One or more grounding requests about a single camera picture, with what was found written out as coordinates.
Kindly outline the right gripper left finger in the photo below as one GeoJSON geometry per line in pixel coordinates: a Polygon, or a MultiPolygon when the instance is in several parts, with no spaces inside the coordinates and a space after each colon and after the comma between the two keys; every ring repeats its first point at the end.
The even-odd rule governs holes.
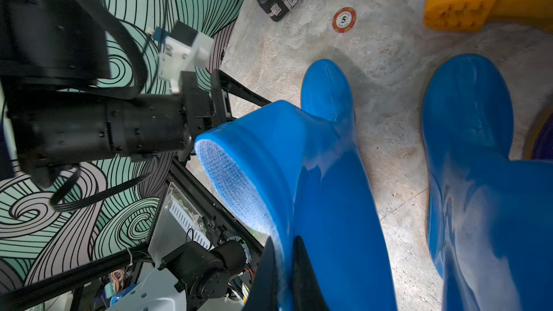
{"type": "Polygon", "coordinates": [[[277,311],[278,275],[276,253],[271,238],[264,247],[258,274],[242,311],[277,311]]]}

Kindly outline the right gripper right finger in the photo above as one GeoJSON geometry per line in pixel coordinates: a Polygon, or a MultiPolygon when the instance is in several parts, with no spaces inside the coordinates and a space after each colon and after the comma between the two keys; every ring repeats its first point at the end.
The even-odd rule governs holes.
{"type": "Polygon", "coordinates": [[[329,311],[316,279],[304,241],[293,241],[292,297],[295,311],[329,311]]]}

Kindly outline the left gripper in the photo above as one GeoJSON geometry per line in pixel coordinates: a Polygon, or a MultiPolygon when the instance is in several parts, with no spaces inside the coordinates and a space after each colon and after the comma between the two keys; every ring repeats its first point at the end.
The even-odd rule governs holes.
{"type": "Polygon", "coordinates": [[[234,121],[230,95],[259,107],[271,103],[219,69],[212,70],[209,89],[200,87],[199,70],[206,69],[215,55],[215,40],[208,35],[181,21],[170,32],[160,27],[148,32],[161,44],[158,78],[168,82],[171,92],[182,99],[185,146],[178,153],[180,160],[188,160],[194,153],[194,141],[198,135],[234,121]]]}

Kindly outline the large blue boot front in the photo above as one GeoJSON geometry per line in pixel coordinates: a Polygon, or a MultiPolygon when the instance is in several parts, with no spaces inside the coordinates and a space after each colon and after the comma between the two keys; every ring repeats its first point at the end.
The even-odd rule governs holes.
{"type": "Polygon", "coordinates": [[[438,67],[421,105],[427,243],[444,310],[552,309],[552,163],[509,158],[513,106],[487,58],[438,67]]]}

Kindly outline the purple boot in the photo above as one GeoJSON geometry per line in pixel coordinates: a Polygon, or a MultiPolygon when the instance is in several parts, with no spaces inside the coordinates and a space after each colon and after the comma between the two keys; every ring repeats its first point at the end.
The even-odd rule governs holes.
{"type": "Polygon", "coordinates": [[[523,159],[552,160],[552,108],[542,111],[530,127],[523,159]]]}

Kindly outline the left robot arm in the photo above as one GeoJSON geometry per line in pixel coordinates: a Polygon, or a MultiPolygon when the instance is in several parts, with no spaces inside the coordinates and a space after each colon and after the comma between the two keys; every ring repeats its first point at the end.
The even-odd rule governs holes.
{"type": "Polygon", "coordinates": [[[73,212],[143,183],[150,173],[75,202],[66,195],[84,162],[115,156],[187,158],[196,137],[233,120],[229,96],[260,107],[267,100],[221,70],[201,89],[214,41],[183,22],[146,36],[158,43],[156,75],[169,94],[147,94],[147,48],[100,0],[1,0],[1,86],[17,160],[40,187],[70,177],[50,206],[73,212]]]}

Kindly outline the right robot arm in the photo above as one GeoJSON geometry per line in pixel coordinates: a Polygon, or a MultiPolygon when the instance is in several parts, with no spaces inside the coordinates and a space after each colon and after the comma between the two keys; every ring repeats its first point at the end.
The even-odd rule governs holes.
{"type": "MultiPolygon", "coordinates": [[[[246,252],[236,240],[211,251],[191,241],[161,260],[150,274],[111,310],[198,310],[209,299],[225,296],[229,282],[246,269],[246,252]]],[[[294,310],[327,310],[301,237],[293,242],[294,310]]]]}

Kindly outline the red poker chip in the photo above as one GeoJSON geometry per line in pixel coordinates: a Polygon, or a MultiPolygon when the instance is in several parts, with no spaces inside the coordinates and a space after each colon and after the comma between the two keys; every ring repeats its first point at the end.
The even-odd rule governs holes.
{"type": "Polygon", "coordinates": [[[337,33],[346,33],[354,27],[357,13],[352,7],[344,7],[334,14],[332,27],[337,33]]]}

